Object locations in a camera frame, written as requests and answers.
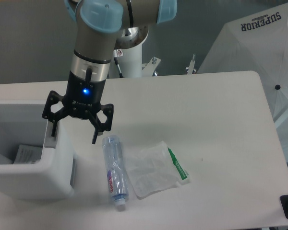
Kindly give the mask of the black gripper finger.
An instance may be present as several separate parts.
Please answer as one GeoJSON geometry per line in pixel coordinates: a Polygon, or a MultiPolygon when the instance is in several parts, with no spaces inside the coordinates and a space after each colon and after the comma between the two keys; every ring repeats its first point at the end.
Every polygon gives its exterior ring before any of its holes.
{"type": "Polygon", "coordinates": [[[113,115],[114,115],[114,105],[111,103],[106,105],[101,105],[99,103],[95,107],[88,109],[88,119],[95,128],[92,137],[92,144],[96,143],[97,136],[101,136],[104,131],[111,130],[113,115]],[[102,111],[103,115],[106,116],[106,121],[104,123],[102,123],[98,118],[97,113],[100,111],[102,111]]]}
{"type": "Polygon", "coordinates": [[[63,96],[59,95],[56,91],[50,91],[42,113],[42,118],[53,124],[51,131],[52,137],[55,137],[58,122],[68,115],[68,111],[65,107],[62,107],[55,113],[51,111],[51,107],[59,102],[62,102],[62,100],[63,96]]]}

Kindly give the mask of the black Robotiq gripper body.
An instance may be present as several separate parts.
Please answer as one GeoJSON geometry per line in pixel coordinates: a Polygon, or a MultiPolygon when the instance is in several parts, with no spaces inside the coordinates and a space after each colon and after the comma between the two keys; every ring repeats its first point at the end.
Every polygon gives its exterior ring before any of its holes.
{"type": "Polygon", "coordinates": [[[101,110],[101,97],[106,81],[89,82],[77,77],[72,72],[69,74],[66,93],[62,99],[65,109],[70,109],[70,116],[88,119],[90,113],[93,118],[101,110]]]}

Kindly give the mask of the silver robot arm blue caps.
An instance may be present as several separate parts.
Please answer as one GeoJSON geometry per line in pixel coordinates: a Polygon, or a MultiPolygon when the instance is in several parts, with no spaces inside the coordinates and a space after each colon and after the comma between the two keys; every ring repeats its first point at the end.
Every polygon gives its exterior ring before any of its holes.
{"type": "Polygon", "coordinates": [[[57,124],[67,116],[89,120],[94,126],[93,139],[110,131],[114,106],[101,104],[108,71],[122,32],[128,28],[173,20],[175,0],[68,0],[65,2],[77,24],[65,95],[51,91],[42,117],[57,124]]]}

